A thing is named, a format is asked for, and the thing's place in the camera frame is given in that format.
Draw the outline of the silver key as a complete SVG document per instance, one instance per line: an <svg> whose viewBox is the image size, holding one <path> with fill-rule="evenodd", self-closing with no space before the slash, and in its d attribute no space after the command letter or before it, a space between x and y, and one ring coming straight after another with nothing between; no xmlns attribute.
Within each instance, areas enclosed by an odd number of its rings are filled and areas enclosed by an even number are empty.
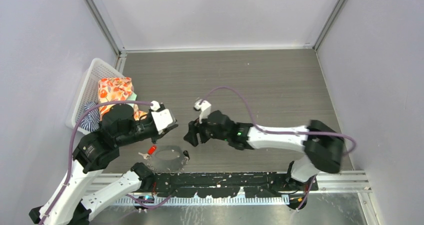
<svg viewBox="0 0 424 225"><path fill-rule="evenodd" d="M140 156L142 156L142 158L144 159L144 160L148 160L149 158L150 158L150 155L148 154L148 153L141 153L141 152L139 152L138 153Z"/></svg>

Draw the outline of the silver perforated keyring plate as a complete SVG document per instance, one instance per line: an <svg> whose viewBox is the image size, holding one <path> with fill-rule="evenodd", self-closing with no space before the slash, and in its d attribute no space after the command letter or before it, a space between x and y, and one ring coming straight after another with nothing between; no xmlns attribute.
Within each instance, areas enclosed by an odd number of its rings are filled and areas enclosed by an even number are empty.
<svg viewBox="0 0 424 225"><path fill-rule="evenodd" d="M160 146L147 160L146 166L154 173L180 173L189 161L183 151L176 145Z"/></svg>

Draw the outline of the red key tag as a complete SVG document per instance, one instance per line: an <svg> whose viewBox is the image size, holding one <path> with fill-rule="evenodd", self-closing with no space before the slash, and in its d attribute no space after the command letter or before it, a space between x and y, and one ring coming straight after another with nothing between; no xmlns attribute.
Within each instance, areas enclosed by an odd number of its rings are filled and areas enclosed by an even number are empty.
<svg viewBox="0 0 424 225"><path fill-rule="evenodd" d="M149 156L151 156L155 151L156 151L156 149L157 149L157 146L156 145L152 145L149 149L148 149L148 151L147 151L147 154L149 155Z"/></svg>

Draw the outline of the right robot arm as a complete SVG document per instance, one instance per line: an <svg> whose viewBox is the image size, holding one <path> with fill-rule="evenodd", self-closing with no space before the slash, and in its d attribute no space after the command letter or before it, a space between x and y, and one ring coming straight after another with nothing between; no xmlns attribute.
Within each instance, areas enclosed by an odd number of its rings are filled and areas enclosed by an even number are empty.
<svg viewBox="0 0 424 225"><path fill-rule="evenodd" d="M293 161L285 177L291 190L299 190L319 172L337 174L341 170L345 140L319 120L296 127L255 126L236 122L221 111L188 123L184 141L196 147L209 140L225 141L237 150L281 149L302 152Z"/></svg>

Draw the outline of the black key tag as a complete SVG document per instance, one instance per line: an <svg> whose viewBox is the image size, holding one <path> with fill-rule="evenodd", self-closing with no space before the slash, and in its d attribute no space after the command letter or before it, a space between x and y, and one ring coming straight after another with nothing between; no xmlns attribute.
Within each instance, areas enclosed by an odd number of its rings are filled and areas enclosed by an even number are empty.
<svg viewBox="0 0 424 225"><path fill-rule="evenodd" d="M189 152L187 150L183 151L183 155L184 155L184 157L187 161L190 159L190 155L189 155Z"/></svg>

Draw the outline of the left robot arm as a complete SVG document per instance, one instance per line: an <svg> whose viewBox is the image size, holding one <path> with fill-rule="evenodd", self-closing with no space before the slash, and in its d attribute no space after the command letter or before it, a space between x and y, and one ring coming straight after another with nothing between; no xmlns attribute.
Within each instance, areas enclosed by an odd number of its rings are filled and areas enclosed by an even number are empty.
<svg viewBox="0 0 424 225"><path fill-rule="evenodd" d="M99 129L84 135L71 157L71 169L49 201L32 208L29 217L38 225L88 225L99 213L128 193L148 192L154 173L142 162L106 187L87 194L92 182L120 155L120 147L146 139L156 143L178 126L171 111L155 103L145 119L135 120L133 107L116 104L105 114Z"/></svg>

